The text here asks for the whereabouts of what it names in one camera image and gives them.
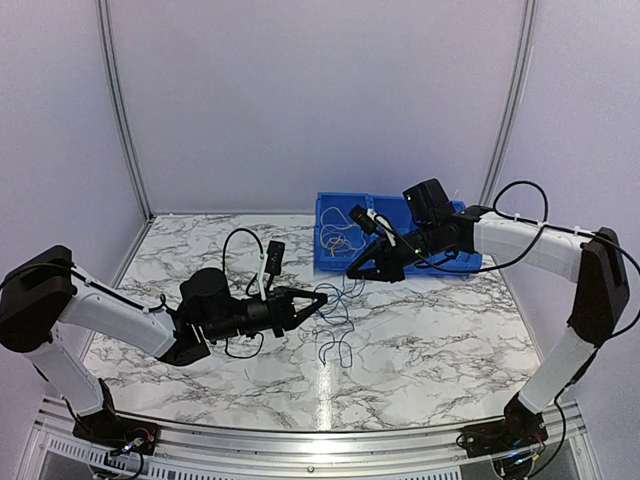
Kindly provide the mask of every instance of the white marble surface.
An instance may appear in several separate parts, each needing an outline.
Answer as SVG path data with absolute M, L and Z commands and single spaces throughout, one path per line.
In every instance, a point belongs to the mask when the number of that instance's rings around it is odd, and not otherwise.
M 313 288 L 341 277 L 313 272 L 313 216 L 170 216 L 154 223 L 121 290 L 148 304 L 205 266 L 220 266 L 227 234 L 254 230 L 266 245 L 287 244 L 275 285 Z M 227 270 L 241 294 L 255 272 L 253 240 L 230 242 Z M 127 344 L 97 335 L 85 359 L 126 411 L 184 422 L 295 430 L 372 430 L 434 425 L 501 413 L 538 366 L 538 358 L 506 286 L 497 273 L 469 278 L 412 277 L 389 285 L 368 282 L 348 302 L 355 332 L 345 340 L 353 365 L 342 368 L 338 348 L 318 349 L 345 326 L 312 318 L 276 339 L 266 332 L 256 358 L 234 360 L 218 344 L 183 368 L 162 364 Z M 246 355 L 258 340 L 232 342 Z

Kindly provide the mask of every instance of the blue bin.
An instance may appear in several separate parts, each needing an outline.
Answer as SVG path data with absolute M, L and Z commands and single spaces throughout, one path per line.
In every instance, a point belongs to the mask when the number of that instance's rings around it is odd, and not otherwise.
M 465 208 L 464 202 L 454 200 L 452 203 L 457 212 Z M 364 193 L 319 193 L 316 201 L 314 235 L 314 265 L 317 270 L 345 272 L 364 247 L 375 240 L 375 236 L 365 235 L 360 227 L 351 226 L 353 220 L 349 218 L 349 212 L 356 205 L 367 209 L 373 208 L 376 212 L 384 215 L 400 234 L 404 235 L 415 228 L 409 207 L 402 197 L 384 197 Z M 349 242 L 350 248 L 345 245 L 334 247 L 331 239 L 335 239 L 338 235 Z M 444 258 L 444 254 L 438 254 L 433 255 L 429 261 L 436 263 Z M 411 275 L 468 275 L 469 272 L 475 272 L 481 267 L 481 254 L 460 253 L 455 260 L 442 266 L 447 270 L 455 270 L 456 273 L 441 272 L 433 268 L 420 269 L 413 266 L 405 268 L 405 273 Z

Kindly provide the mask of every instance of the tangled blue cable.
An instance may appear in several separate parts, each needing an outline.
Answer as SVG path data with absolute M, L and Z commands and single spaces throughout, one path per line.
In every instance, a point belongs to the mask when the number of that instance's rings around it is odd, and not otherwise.
M 314 329 L 312 333 L 315 335 L 316 343 L 318 340 L 318 336 L 321 333 L 328 333 L 329 335 L 331 335 L 331 340 L 324 343 L 318 350 L 318 359 L 322 362 L 322 365 L 327 364 L 327 352 L 337 345 L 338 356 L 340 358 L 340 366 L 342 368 L 350 368 L 353 365 L 353 350 L 351 348 L 351 345 L 349 345 L 349 343 L 345 341 L 345 337 L 349 333 L 354 332 L 356 328 L 355 328 L 355 325 L 353 324 L 353 321 L 351 321 L 351 319 L 349 318 L 349 307 L 345 303 L 344 299 L 345 298 L 354 299 L 360 296 L 364 291 L 365 282 L 364 280 L 362 281 L 354 280 L 353 285 L 350 286 L 348 289 L 346 287 L 345 282 L 346 282 L 346 276 L 343 275 L 341 289 L 328 282 L 320 283 L 316 286 L 316 288 L 314 289 L 314 292 L 317 292 L 319 290 L 333 290 L 333 293 L 328 294 L 329 298 L 326 306 L 320 309 L 316 313 L 316 315 L 318 315 L 320 318 L 322 318 L 325 322 L 327 322 L 329 325 L 333 327 L 349 325 L 350 329 L 344 332 L 338 340 L 336 340 L 335 334 L 328 329 L 322 329 L 322 330 Z M 338 311 L 340 307 L 342 307 L 341 310 L 343 310 L 344 313 Z M 343 356 L 343 347 L 346 347 L 348 352 L 348 359 L 349 359 L 348 363 L 345 363 L 345 357 Z

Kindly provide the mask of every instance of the white partition panel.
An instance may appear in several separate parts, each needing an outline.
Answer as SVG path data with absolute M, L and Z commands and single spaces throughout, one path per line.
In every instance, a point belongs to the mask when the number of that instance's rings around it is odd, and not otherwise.
M 534 54 L 502 185 L 541 183 L 551 220 L 614 228 L 640 259 L 640 4 L 632 0 L 540 2 Z M 514 192 L 505 208 L 540 216 L 535 193 Z M 640 283 L 627 265 L 638 311 Z M 561 336 L 574 288 L 530 267 L 506 270 L 536 343 L 547 354 Z M 605 345 L 578 398 L 603 478 L 636 478 L 640 468 L 640 327 Z
M 111 108 L 93 2 L 0 3 L 0 277 L 62 243 L 110 282 L 142 217 Z M 82 335 L 66 330 L 73 344 Z M 0 347 L 0 479 L 13 479 L 44 382 Z
M 152 207 L 312 211 L 430 177 L 476 202 L 523 4 L 113 1 Z

